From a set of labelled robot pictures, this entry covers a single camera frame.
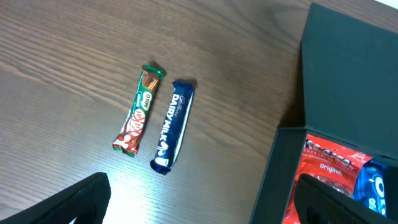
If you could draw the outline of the Dairy Milk chocolate bar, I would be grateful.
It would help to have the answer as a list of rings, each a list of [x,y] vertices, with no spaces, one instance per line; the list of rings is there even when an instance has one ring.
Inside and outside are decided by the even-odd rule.
[[[174,91],[160,132],[151,168],[166,175],[172,170],[181,149],[187,121],[192,107],[194,87],[189,82],[174,81]]]

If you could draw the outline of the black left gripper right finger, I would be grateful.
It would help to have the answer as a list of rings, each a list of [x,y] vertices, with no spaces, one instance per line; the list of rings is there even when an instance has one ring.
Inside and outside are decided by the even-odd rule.
[[[308,174],[298,179],[294,205],[302,224],[397,224]]]

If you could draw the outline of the blue Oreo cookie pack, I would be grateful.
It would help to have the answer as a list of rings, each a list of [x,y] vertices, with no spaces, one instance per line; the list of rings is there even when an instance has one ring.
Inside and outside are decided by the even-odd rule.
[[[353,198],[364,207],[388,218],[394,208],[396,169],[375,159],[365,163],[356,179]]]

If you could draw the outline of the red Hacks candy bag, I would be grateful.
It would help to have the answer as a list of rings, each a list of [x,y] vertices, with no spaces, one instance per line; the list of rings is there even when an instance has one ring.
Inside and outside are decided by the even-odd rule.
[[[359,201],[357,183],[363,166],[371,156],[349,147],[308,134],[294,179],[297,185],[300,175],[308,174],[340,193]]]

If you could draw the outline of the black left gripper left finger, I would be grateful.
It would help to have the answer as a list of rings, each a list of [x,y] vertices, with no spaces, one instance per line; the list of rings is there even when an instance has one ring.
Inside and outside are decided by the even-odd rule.
[[[103,222],[111,197],[107,174],[97,172],[61,192],[27,208],[1,223],[90,223]]]

